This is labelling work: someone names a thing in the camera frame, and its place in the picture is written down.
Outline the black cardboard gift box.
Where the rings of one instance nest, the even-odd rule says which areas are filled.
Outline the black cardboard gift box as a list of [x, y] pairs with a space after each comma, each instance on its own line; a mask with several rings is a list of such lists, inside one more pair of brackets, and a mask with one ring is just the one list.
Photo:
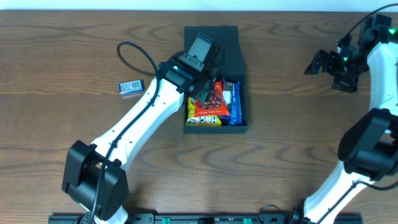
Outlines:
[[243, 124], [240, 126], [184, 126], [185, 134], [241, 134], [246, 133], [248, 124], [248, 103], [246, 91], [246, 67], [239, 44], [238, 26], [186, 26], [184, 27], [184, 50], [188, 51], [197, 35], [201, 33], [221, 45], [216, 63], [220, 66], [220, 77], [240, 82]]

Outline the red Hacks candy bag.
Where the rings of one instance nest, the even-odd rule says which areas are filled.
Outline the red Hacks candy bag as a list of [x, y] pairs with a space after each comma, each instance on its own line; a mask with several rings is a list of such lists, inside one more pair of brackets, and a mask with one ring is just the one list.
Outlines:
[[230, 112], [223, 98], [223, 82], [215, 82], [214, 89], [205, 102], [195, 100], [194, 117], [201, 116], [229, 116]]

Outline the yellow Hacks candy bag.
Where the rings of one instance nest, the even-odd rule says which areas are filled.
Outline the yellow Hacks candy bag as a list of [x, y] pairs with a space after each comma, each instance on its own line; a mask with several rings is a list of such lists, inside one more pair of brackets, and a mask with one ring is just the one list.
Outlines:
[[187, 120], [185, 125], [188, 127], [221, 127], [221, 120], [217, 115], [195, 117], [195, 99], [189, 97], [187, 100]]

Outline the blue Oreo cookie pack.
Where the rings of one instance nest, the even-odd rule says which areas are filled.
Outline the blue Oreo cookie pack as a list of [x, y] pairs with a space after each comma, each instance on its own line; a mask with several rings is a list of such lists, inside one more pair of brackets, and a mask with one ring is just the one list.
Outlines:
[[243, 124], [243, 114], [241, 106], [241, 83], [233, 83], [231, 92], [230, 126], [241, 126]]

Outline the small blue candy bar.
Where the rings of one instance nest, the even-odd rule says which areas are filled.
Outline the small blue candy bar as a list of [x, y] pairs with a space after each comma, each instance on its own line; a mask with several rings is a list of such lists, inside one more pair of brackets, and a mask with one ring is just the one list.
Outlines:
[[128, 82], [122, 82], [119, 84], [119, 94], [129, 95], [133, 93], [140, 93], [144, 91], [143, 80], [133, 80]]

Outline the purple chocolate bar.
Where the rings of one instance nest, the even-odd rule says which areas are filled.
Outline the purple chocolate bar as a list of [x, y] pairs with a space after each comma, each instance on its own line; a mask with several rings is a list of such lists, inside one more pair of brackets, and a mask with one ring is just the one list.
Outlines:
[[[233, 93], [233, 83], [223, 79], [223, 99], [227, 105], [227, 109], [231, 112], [231, 103], [232, 103], [232, 93]], [[222, 115], [220, 116], [220, 120], [224, 126], [229, 125], [231, 115]]]

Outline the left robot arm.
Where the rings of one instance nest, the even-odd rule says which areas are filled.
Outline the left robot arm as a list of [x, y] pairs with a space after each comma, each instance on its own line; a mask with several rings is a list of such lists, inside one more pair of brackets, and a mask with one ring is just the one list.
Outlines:
[[77, 140], [68, 150], [62, 190], [87, 212], [76, 223], [127, 223], [123, 204], [127, 172], [146, 141], [188, 98], [206, 101], [213, 91], [220, 45], [198, 34], [188, 52], [153, 65], [154, 79], [142, 98], [91, 144]]

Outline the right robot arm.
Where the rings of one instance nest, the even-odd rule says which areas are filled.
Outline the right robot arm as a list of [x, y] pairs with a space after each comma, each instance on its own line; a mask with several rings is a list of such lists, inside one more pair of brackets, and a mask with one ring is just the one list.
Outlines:
[[306, 75], [319, 72], [333, 77], [332, 88], [347, 93], [358, 89], [360, 74], [371, 74], [369, 111], [341, 138], [338, 163], [322, 186], [298, 208], [292, 223], [353, 223], [340, 218], [342, 209], [362, 189], [387, 191], [375, 182], [397, 173], [397, 29], [392, 19], [375, 12], [359, 21], [357, 46], [346, 34], [337, 51], [319, 50]]

